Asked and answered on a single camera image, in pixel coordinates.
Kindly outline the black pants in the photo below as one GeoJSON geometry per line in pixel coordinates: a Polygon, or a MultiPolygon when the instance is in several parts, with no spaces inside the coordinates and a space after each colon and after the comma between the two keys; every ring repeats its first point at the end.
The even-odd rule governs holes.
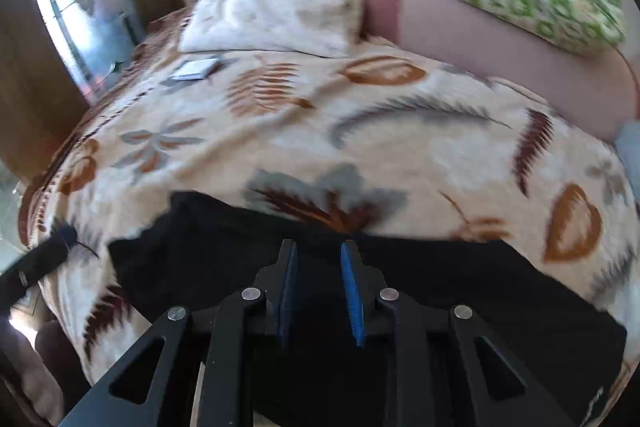
{"type": "MultiPolygon", "coordinates": [[[[131,306],[154,321],[177,305],[219,305],[272,265],[287,239],[299,255],[291,332],[285,345],[261,345],[247,355],[254,410],[280,426],[380,425],[385,369],[352,337],[342,233],[177,192],[149,228],[115,239],[108,252],[131,306]]],[[[355,242],[364,263],[421,305],[465,305],[480,314],[574,423],[602,412],[627,337],[610,314],[501,241],[359,233],[355,242]]]]}

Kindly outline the leaf patterned fleece blanket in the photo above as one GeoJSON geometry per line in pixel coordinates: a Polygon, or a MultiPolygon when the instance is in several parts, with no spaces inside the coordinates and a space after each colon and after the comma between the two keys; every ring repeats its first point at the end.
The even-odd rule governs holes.
{"type": "Polygon", "coordinates": [[[578,410],[604,420],[639,364],[639,219],[610,140],[513,82],[370,42],[346,58],[230,52],[175,82],[188,21],[156,23],[30,202],[32,242],[64,223],[79,235],[41,289],[90,383],[148,328],[134,292],[168,267],[151,255],[126,284],[108,244],[197,191],[335,232],[502,239],[626,327],[612,383],[578,410]]]}

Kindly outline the light blue quilted blanket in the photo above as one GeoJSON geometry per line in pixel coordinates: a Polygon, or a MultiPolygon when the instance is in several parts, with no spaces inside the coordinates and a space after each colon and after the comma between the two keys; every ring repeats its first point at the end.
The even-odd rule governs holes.
{"type": "Polygon", "coordinates": [[[626,122],[614,141],[617,155],[626,171],[626,177],[639,198],[640,190],[640,121],[626,122]]]}

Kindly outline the pink quilted bolster cushion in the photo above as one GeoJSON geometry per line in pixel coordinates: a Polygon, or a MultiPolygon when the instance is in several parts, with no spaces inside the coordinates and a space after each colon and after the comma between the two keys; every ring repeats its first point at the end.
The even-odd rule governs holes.
{"type": "Polygon", "coordinates": [[[566,52],[460,0],[366,0],[363,30],[480,78],[512,81],[604,141],[639,117],[636,73],[620,52],[566,52]]]}

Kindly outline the cream white pillow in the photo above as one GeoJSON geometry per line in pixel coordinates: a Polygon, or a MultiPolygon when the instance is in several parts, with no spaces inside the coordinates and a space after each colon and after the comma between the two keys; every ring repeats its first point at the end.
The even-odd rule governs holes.
{"type": "Polygon", "coordinates": [[[359,42],[363,11],[364,0],[198,0],[179,50],[345,57],[359,42]]]}

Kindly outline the window with brown frame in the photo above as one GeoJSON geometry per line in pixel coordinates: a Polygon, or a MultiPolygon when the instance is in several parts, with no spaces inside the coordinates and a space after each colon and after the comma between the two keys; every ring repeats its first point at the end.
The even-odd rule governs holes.
{"type": "Polygon", "coordinates": [[[1,0],[1,166],[29,181],[183,0],[1,0]]]}

